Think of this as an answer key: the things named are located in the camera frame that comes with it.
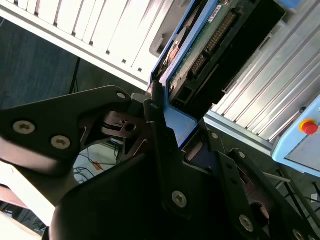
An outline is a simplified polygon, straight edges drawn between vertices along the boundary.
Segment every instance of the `screw head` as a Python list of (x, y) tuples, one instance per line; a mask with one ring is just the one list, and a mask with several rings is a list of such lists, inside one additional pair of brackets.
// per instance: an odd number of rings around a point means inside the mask
[(297, 240), (304, 240), (304, 237), (302, 236), (302, 234), (296, 229), (293, 229), (293, 235)]
[(180, 207), (182, 209), (187, 206), (187, 198), (180, 191), (174, 191), (172, 193), (172, 200), (178, 207)]
[(250, 233), (254, 231), (254, 225), (246, 215), (240, 215), (239, 220), (245, 230), (247, 230)]
[(239, 154), (239, 156), (240, 156), (241, 158), (243, 158), (243, 159), (246, 158), (246, 155), (245, 155), (242, 151), (239, 151), (238, 154)]
[(158, 106), (155, 105), (154, 103), (151, 103), (150, 106), (153, 107), (153, 108), (155, 108), (155, 109), (158, 109)]
[(51, 144), (52, 146), (54, 146), (56, 149), (61, 149), (61, 150), (64, 150), (64, 149), (67, 149), (70, 147), (71, 145), (71, 142), (69, 140), (69, 138), (65, 137), (65, 136), (54, 136), (52, 139), (51, 139)]
[(13, 130), (19, 134), (31, 134), (36, 130), (35, 125), (29, 121), (16, 121), (13, 124)]
[(214, 132), (211, 133), (211, 136), (212, 136), (214, 139), (218, 139), (218, 138), (219, 138), (218, 135), (215, 134)]
[(124, 95), (124, 94), (121, 93), (121, 92), (117, 92), (116, 94), (117, 94), (117, 96), (118, 96), (119, 98), (121, 98), (121, 99), (125, 99), (125, 98), (126, 98), (126, 95)]

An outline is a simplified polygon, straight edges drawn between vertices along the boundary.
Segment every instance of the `cable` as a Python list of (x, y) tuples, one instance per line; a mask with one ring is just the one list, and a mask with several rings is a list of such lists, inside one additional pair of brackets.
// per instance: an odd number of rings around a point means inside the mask
[(73, 174), (74, 175), (80, 175), (80, 176), (84, 177), (87, 181), (89, 180), (89, 178), (87, 178), (86, 175), (84, 175), (84, 174), (82, 174), (80, 172), (74, 172)]
[[(290, 196), (290, 194), (288, 193), (287, 195), (284, 196), (284, 198), (286, 199), (286, 198), (289, 197), (289, 196)], [(307, 197), (307, 196), (304, 196), (304, 198), (320, 204), (320, 201), (318, 201), (318, 200), (312, 199), (312, 198)]]
[(30, 211), (31, 211), (31, 210), (29, 210), (29, 211), (26, 213), (26, 215), (23, 217), (23, 219), (22, 219), (21, 222), (20, 222), (21, 224), (24, 222), (24, 220), (26, 219), (26, 217), (28, 216), (28, 214), (30, 213)]
[(88, 169), (88, 168), (86, 168), (86, 167), (82, 167), (82, 166), (79, 166), (79, 167), (76, 167), (76, 168), (74, 168), (73, 170), (77, 170), (77, 172), (78, 173), (81, 173), (81, 172), (79, 172), (78, 170), (86, 170), (86, 171), (88, 171), (91, 175), (92, 175), (92, 177), (95, 177), (95, 175)]

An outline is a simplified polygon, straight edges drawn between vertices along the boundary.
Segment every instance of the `dark floor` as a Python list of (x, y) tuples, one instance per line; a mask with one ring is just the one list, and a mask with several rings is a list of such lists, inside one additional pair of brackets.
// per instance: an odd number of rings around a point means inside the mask
[[(0, 28), (0, 109), (68, 94), (76, 62), (77, 57), (71, 53), (5, 21)], [(77, 80), (80, 91), (115, 85), (129, 94), (143, 92), (84, 60), (80, 63)], [(217, 132), (227, 151), (242, 149), (262, 171), (277, 175), (278, 166), (270, 157), (218, 130)], [(317, 182), (320, 186), (318, 178), (295, 170), (289, 172), (306, 197), (316, 193), (311, 183)], [(277, 184), (277, 181), (271, 181), (274, 185)], [(284, 196), (287, 194), (284, 186), (279, 190)], [(311, 205), (315, 210), (320, 206), (319, 203)], [(310, 223), (314, 229), (317, 228), (312, 220)]]

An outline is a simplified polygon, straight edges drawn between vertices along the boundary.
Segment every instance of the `blue metal frame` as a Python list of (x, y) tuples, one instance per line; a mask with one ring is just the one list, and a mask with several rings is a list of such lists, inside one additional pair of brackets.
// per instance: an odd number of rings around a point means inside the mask
[(311, 103), (310, 106), (301, 114), (301, 116), (290, 126), (277, 143), (272, 159), (278, 163), (287, 165), (298, 171), (320, 177), (320, 171), (297, 162), (287, 159), (287, 155), (306, 137), (306, 134), (299, 130), (300, 123), (305, 119), (313, 119), (320, 124), (320, 95)]
[[(151, 73), (151, 79), (153, 78), (153, 74), (158, 67), (159, 64), (161, 64), (162, 59), (165, 57), (165, 53), (168, 51), (169, 47), (171, 46), (170, 43), (174, 40), (175, 36), (179, 32), (180, 28), (183, 26), (188, 13), (190, 12), (193, 4), (195, 3), (195, 0), (192, 0), (190, 3), (188, 9), (186, 10), (182, 20), (180, 21), (179, 25), (177, 26), (175, 32), (173, 33), (172, 37), (170, 38), (168, 44), (166, 45), (165, 49), (163, 50), (157, 64), (155, 65), (155, 68), (153, 69)], [(209, 0), (207, 4), (205, 5), (202, 13), (200, 14), (199, 18), (197, 19), (196, 23), (194, 24), (192, 30), (188, 34), (185, 42), (183, 43), (181, 49), (179, 50), (178, 54), (175, 56), (174, 61), (171, 63), (171, 65), (168, 67), (166, 72), (163, 74), (163, 76), (160, 79), (160, 83), (165, 87), (165, 101), (164, 101), (164, 117), (166, 124), (169, 128), (174, 130), (176, 140), (178, 142), (179, 147), (184, 143), (184, 141), (187, 139), (187, 137), (191, 134), (191, 132), (196, 128), (198, 122), (196, 119), (188, 116), (187, 114), (183, 113), (182, 111), (174, 108), (170, 105), (169, 100), (169, 90), (168, 90), (168, 81), (171, 79), (177, 68), (179, 67), (180, 63), (184, 59), (185, 55), (187, 54), (188, 50), (196, 40), (198, 34), (204, 27), (204, 25), (207, 23), (209, 17), (213, 13), (216, 5), (218, 3), (218, 0)]]

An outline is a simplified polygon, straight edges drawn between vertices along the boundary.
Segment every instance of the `white panel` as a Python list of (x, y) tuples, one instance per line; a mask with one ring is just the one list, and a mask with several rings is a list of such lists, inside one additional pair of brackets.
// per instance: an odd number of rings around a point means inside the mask
[(95, 1), (89, 23), (88, 23), (88, 26), (86, 27), (84, 37), (83, 37), (83, 41), (87, 44), (90, 43), (91, 38), (94, 34), (104, 3), (105, 3), (104, 0)]
[(129, 42), (127, 46), (127, 54), (124, 56), (126, 59), (126, 64), (132, 66), (134, 61), (148, 35), (149, 30), (151, 29), (152, 24), (154, 23), (155, 18), (157, 17), (157, 13), (162, 6), (164, 0), (154, 0), (151, 7), (148, 9), (147, 15), (142, 20), (137, 33), (135, 34), (135, 38)]
[(57, 18), (57, 27), (59, 29), (68, 34), (72, 34), (80, 11), (81, 3), (82, 0), (62, 0)]
[(94, 9), (96, 0), (84, 0), (81, 8), (81, 12), (78, 18), (78, 21), (76, 23), (75, 27), (75, 37), (77, 39), (82, 40), (84, 38), (90, 16), (92, 14), (92, 11)]
[(59, 0), (40, 0), (39, 18), (53, 25), (59, 6)]
[(19, 6), (19, 8), (21, 8), (23, 10), (27, 10), (28, 0), (19, 0), (18, 6)]
[(127, 0), (107, 0), (104, 4), (92, 37), (93, 46), (102, 53), (108, 50), (126, 4)]
[(165, 0), (140, 49), (138, 56), (136, 57), (136, 60), (133, 63), (132, 70), (135, 71), (135, 74), (138, 74), (139, 68), (142, 69), (142, 71), (140, 72), (141, 78), (148, 79), (150, 77), (151, 71), (158, 61), (158, 58), (151, 54), (149, 49), (173, 2), (174, 0)]
[(31, 14), (35, 14), (37, 7), (37, 0), (29, 0), (27, 11)]
[(125, 9), (119, 25), (114, 33), (110, 47), (110, 56), (122, 61), (127, 54), (128, 46), (136, 36), (139, 24), (147, 10), (150, 0), (131, 0)]

